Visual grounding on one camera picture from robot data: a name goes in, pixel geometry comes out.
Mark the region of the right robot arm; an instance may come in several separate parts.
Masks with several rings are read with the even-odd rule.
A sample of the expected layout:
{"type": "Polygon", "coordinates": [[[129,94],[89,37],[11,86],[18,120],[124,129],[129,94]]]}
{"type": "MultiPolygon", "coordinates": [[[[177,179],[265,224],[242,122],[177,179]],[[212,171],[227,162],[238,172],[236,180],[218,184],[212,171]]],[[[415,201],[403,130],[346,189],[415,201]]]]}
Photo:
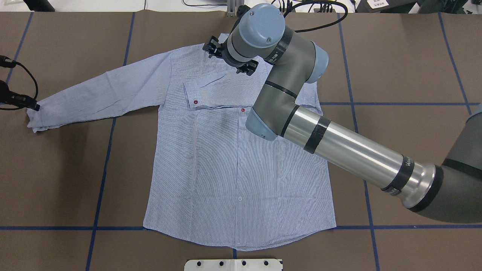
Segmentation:
{"type": "Polygon", "coordinates": [[[420,216],[481,222],[481,107],[465,122],[442,165],[418,163],[297,105],[303,85],[317,82],[327,69],[327,52],[287,26],[286,15],[273,5],[243,5],[241,11],[227,39],[210,37],[203,51],[237,73],[252,75],[257,56],[272,65],[246,120],[251,133],[269,141],[283,137],[399,198],[420,216]]]}

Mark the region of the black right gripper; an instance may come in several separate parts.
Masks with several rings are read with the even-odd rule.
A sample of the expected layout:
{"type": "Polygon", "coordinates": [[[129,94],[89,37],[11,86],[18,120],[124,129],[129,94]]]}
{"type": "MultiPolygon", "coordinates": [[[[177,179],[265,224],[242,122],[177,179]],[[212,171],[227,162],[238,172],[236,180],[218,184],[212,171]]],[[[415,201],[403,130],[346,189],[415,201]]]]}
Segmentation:
{"type": "Polygon", "coordinates": [[[216,57],[224,60],[231,67],[236,68],[236,74],[245,73],[247,76],[251,76],[257,70],[259,62],[253,59],[249,60],[237,60],[229,52],[228,42],[220,43],[218,38],[211,36],[208,41],[203,45],[203,51],[208,53],[208,57],[216,57]]]}

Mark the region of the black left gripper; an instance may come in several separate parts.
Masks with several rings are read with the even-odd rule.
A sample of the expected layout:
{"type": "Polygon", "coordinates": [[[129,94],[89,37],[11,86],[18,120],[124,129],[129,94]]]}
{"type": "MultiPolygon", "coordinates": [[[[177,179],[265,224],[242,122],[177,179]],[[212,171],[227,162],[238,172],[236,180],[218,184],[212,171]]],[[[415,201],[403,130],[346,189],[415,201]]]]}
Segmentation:
{"type": "Polygon", "coordinates": [[[18,108],[28,108],[34,111],[40,111],[41,106],[38,101],[27,95],[18,95],[10,90],[8,84],[4,81],[0,81],[0,102],[18,108]]]}

